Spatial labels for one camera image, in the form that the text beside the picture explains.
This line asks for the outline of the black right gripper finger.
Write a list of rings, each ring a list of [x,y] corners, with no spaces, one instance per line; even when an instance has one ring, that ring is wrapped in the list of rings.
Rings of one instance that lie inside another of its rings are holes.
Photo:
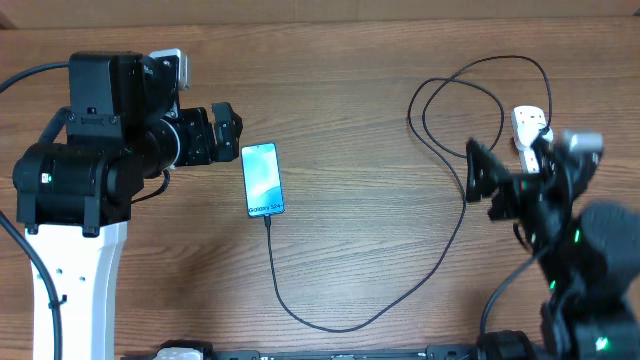
[[[541,131],[531,144],[534,157],[538,165],[544,165],[548,154],[553,148],[553,132],[551,130]]]
[[[467,186],[465,198],[478,202],[491,196],[500,184],[512,179],[509,170],[489,148],[471,138],[466,144]]]

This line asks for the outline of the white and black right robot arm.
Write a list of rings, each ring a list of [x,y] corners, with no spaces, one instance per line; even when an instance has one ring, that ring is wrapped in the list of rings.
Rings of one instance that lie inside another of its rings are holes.
[[[639,275],[639,215],[616,202],[593,202],[574,216],[603,157],[598,133],[537,137],[535,173],[510,172],[484,145],[466,145],[466,199],[491,199],[492,221],[512,220],[551,296],[540,308],[543,343],[522,331],[482,329],[473,359],[636,359],[639,322],[626,293]]]

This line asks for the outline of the white power strip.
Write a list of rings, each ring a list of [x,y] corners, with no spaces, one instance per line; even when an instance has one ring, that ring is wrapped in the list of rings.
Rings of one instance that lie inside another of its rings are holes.
[[[512,110],[511,120],[514,144],[518,150],[522,170],[525,173],[538,173],[540,166],[532,144],[547,126],[544,111],[531,105],[517,106]]]

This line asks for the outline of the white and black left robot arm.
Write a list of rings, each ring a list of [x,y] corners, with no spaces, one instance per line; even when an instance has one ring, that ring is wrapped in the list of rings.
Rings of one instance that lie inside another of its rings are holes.
[[[70,102],[17,161],[17,219],[30,259],[37,359],[114,356],[119,262],[148,179],[239,156],[241,117],[226,102],[182,108],[190,86],[177,49],[77,52]]]

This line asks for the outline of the blue Galaxy smartphone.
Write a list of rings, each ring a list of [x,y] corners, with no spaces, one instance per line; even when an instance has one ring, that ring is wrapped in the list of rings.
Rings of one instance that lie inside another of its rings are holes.
[[[277,148],[274,143],[241,149],[247,213],[249,217],[285,211]]]

